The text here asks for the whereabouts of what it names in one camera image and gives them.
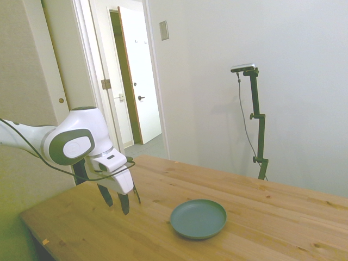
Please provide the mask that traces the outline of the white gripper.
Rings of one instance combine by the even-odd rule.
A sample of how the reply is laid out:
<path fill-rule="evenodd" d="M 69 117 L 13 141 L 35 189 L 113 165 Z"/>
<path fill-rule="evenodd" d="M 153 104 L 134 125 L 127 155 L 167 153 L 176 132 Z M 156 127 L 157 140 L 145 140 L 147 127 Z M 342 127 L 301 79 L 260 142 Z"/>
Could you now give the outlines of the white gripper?
<path fill-rule="evenodd" d="M 113 205 L 113 199 L 108 189 L 118 192 L 122 212 L 127 215 L 130 211 L 128 193 L 134 187 L 130 171 L 124 169 L 116 175 L 97 181 L 97 183 L 98 189 L 109 207 Z"/>

